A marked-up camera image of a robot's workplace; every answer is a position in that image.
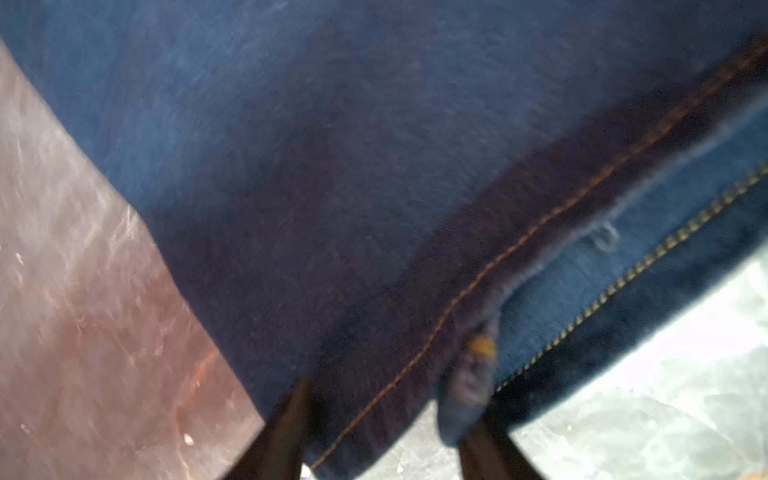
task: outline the seam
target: seam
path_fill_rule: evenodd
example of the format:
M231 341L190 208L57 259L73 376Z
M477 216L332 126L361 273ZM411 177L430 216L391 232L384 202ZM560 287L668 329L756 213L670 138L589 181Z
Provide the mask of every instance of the seam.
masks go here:
M525 364L525 366L520 368L517 372L515 372L514 375L510 376L500 386L498 386L496 388L496 393L501 392L504 388L509 386L510 383L515 381L515 379L522 375L523 372L530 369L547 352L552 351L553 348L560 345L560 343L568 338L568 335L573 332L576 327L580 326L586 319L593 316L595 312L597 312L603 305L605 305L605 303L607 303L611 297L616 295L626 285L631 283L632 280L640 276L641 273L643 273L651 265L660 260L661 257L688 240L688 238L699 231L699 229L704 224L720 215L720 212L722 212L725 207L744 195L747 191L750 190L751 187L765 178L765 176L768 176L768 165L760 162L758 170L749 172L746 180L737 181L731 188L726 190L715 200L712 200L709 207L702 209L702 211L700 211L696 216L690 218L687 223L677 232L670 235L664 239L663 242L656 245L652 253L649 253L643 257L641 261L637 262L635 266L630 268L623 276L613 282L589 307L584 310L584 312L581 313L581 315L577 316L570 325L568 325L562 332L560 332L559 336L557 336L546 347L534 355L528 361L528 363Z
M394 390L400 381L405 378L408 372L417 365L421 359L426 355L432 344L437 339L437 335L445 325L445 321L450 317L453 310L460 304L464 298L467 297L480 282L487 277L487 275L496 268L504 259L512 255L517 249L525 245L544 225L549 223L552 219L559 217L565 211L570 210L574 205L578 204L583 198L585 198L594 188L602 184L622 165L627 163L631 158L636 157L639 154L645 152L649 147L656 144L659 140L667 136L667 134L676 127L680 121L688 115L695 107L701 104L704 99L711 96L724 85L728 84L733 78L754 65L760 57L762 57L768 51L768 40L765 38L759 38L748 49L747 53L739 55L732 61L727 62L723 67L718 69L717 73L709 80L704 82L700 87L697 94L689 97L687 100L681 102L667 113L658 124L648 131L643 137L636 143L632 144L624 153L617 155L614 161L603 167L597 175L592 177L583 187L576 190L562 205L551 209L538 221L532 224L521 237L519 237L511 246L509 246L502 253L497 255L491 262L487 263L483 269L478 273L475 279L467 285L459 294L449 302L447 307L443 310L442 314L438 318L437 324L434 330L426 340L425 345L411 358L411 360L403 367L395 378L387 384L373 399L355 416L354 419L341 431L336 439L331 443L328 449L312 464L311 469L319 467L328 456L333 453L339 446L342 440L354 430L355 427L373 410L373 407L379 403L379 401Z

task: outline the dark blue fabric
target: dark blue fabric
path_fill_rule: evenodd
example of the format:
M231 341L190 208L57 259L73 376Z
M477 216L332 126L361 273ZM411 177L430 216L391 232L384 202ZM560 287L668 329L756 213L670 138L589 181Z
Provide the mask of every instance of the dark blue fabric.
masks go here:
M324 478L370 465L483 316L531 275L550 277L556 254L581 258L565 249L595 222L642 206L674 172L717 194L723 172L699 170L696 149L760 115L754 58L701 108L743 96L736 107L704 108L711 118L667 130L568 202L767 26L764 0L0 0L6 45L144 218L259 411L313 379L307 461ZM768 135L752 135L728 175L768 151ZM652 232L617 261L636 261L694 203L664 221L641 210ZM542 321L507 308L499 379L611 268L575 267L567 284L557 273L571 297L539 297Z

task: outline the denim fabric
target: denim fabric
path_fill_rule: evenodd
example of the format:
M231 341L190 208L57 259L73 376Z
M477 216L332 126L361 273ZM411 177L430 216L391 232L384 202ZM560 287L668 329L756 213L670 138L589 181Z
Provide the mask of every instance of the denim fabric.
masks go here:
M322 478L381 455L502 305L498 381L536 357L700 208L650 208L664 179L711 198L721 175L755 167L768 152L750 130L764 128L764 55L715 70L766 27L764 0L0 1L3 40L144 218L260 413L313 379L306 460ZM675 109L707 78L717 88ZM660 124L670 111L684 119ZM700 169L718 148L733 161ZM702 286L762 238L763 218L739 212L708 225L752 233L691 270ZM609 260L584 246L606 219L620 234ZM716 253L704 233L684 248ZM601 309L574 333L623 342L584 362L552 349L510 383L521 393L505 420L555 401L700 291L661 280L679 301L645 316L626 300L615 325Z

